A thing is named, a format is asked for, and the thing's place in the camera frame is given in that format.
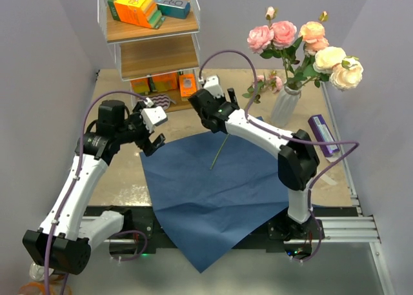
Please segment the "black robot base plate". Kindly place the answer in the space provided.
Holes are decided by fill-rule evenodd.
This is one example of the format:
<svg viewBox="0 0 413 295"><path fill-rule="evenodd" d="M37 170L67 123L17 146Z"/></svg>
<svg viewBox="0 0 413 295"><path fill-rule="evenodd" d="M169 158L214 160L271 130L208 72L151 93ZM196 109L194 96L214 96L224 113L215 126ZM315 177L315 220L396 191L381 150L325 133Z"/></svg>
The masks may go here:
<svg viewBox="0 0 413 295"><path fill-rule="evenodd" d="M143 232L148 238L145 252L154 254L158 249L174 249L176 245L159 224L152 207L127 207L126 229ZM283 209L273 218L258 226L233 248L286 252L296 259L303 259L313 252L312 246L325 239L320 219L309 218L302 225L292 221Z"/></svg>

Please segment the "pink double rose stem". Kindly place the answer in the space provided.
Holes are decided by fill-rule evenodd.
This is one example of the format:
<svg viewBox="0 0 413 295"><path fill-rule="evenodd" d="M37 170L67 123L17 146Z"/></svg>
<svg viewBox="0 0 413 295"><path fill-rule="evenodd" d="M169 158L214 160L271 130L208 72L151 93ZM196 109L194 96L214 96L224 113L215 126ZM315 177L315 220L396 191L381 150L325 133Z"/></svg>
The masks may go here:
<svg viewBox="0 0 413 295"><path fill-rule="evenodd" d="M276 21L277 8L267 7L265 19L267 24L257 26L248 33L247 43L249 49L259 54L262 58L280 58L286 74L287 87L299 90L302 79L296 76L293 66L299 64L296 51L305 40L302 32L290 21Z"/></svg>

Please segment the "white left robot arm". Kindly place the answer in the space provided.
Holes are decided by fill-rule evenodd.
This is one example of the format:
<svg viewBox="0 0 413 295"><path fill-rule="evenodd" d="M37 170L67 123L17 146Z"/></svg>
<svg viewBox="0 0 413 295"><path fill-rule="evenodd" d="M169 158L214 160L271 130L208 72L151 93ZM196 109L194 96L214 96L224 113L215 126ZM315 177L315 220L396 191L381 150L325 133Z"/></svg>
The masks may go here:
<svg viewBox="0 0 413 295"><path fill-rule="evenodd" d="M60 272L78 275L91 252L113 235L127 238L135 229L132 212L110 206L89 224L82 222L90 198L121 145L135 143L151 156L165 142L160 134L150 140L156 126L167 121L161 106L146 98L129 110L124 102L105 100L83 137L64 187L37 230L27 230L23 246L33 262Z"/></svg>

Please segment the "beige ribbon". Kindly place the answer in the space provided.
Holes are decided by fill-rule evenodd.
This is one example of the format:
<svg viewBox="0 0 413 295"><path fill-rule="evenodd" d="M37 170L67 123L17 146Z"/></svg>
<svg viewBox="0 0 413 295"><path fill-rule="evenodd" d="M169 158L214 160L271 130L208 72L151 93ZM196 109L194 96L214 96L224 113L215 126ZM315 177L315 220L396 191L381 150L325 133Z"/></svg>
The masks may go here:
<svg viewBox="0 0 413 295"><path fill-rule="evenodd" d="M337 156L326 157L328 164L331 165L333 162L338 160ZM331 167L328 171L326 171L322 176L321 179L330 186L336 186L338 184L338 180L336 179L336 168L337 166Z"/></svg>

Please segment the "blue wrapping paper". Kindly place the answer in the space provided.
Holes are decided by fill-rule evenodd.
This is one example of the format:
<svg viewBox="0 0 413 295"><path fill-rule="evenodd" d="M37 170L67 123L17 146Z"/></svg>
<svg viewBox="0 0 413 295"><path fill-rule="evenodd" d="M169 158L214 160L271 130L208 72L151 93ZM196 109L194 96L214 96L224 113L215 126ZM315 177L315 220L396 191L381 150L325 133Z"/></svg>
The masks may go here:
<svg viewBox="0 0 413 295"><path fill-rule="evenodd" d="M199 272L288 205L276 159L240 137L204 132L141 161L158 222Z"/></svg>

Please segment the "cream white rose stem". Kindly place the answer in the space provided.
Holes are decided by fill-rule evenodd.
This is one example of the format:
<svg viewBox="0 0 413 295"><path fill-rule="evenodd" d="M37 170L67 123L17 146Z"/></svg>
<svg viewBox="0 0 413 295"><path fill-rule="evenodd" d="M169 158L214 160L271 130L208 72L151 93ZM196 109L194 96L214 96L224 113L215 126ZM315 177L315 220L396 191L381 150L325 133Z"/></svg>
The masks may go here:
<svg viewBox="0 0 413 295"><path fill-rule="evenodd" d="M329 82L336 89L347 91L360 84L363 72L358 58L348 56L340 47L328 46L309 56L303 78L306 81Z"/></svg>

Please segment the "pink bud rose stem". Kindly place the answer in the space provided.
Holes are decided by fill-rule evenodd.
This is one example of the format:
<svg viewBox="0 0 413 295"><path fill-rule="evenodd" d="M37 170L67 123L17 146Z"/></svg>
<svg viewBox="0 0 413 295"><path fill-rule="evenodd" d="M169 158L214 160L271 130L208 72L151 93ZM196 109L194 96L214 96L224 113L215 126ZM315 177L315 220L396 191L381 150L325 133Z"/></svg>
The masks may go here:
<svg viewBox="0 0 413 295"><path fill-rule="evenodd" d="M283 88L283 80L278 76L276 70L271 70L267 75L262 74L257 76L257 85L251 84L247 88L247 93L243 94L244 98L251 99L252 94L254 93L255 89L257 89L256 97L253 99L255 104L261 102L261 95L266 92L270 91L272 93L277 93Z"/></svg>

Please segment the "peach rose stem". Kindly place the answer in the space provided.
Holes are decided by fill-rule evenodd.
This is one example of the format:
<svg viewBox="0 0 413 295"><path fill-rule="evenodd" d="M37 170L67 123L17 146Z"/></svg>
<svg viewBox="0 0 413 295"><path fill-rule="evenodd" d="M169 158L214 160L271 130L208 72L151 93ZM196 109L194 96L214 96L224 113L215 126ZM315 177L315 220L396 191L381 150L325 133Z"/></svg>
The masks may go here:
<svg viewBox="0 0 413 295"><path fill-rule="evenodd" d="M305 58L302 64L296 69L290 69L295 74L303 72L307 67L313 66L315 55L329 46L329 42L325 37L325 27L323 23L328 21L328 12L323 11L317 21L309 21L301 26L299 30L299 43L303 44L303 52Z"/></svg>

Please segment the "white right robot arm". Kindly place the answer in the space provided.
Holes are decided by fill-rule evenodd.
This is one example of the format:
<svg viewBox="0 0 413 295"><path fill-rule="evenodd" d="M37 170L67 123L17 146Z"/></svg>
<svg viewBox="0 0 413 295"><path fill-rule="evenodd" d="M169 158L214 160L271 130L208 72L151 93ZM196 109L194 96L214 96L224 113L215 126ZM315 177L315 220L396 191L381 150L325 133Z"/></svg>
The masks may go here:
<svg viewBox="0 0 413 295"><path fill-rule="evenodd" d="M246 115L237 103L234 89L230 100L214 97L202 88L189 97L189 102L201 118L202 125L212 131L243 138L267 151L277 159L278 178L288 189L288 233L296 239L310 232L308 221L312 207L309 185L317 174L319 158L310 137L304 130L290 132Z"/></svg>

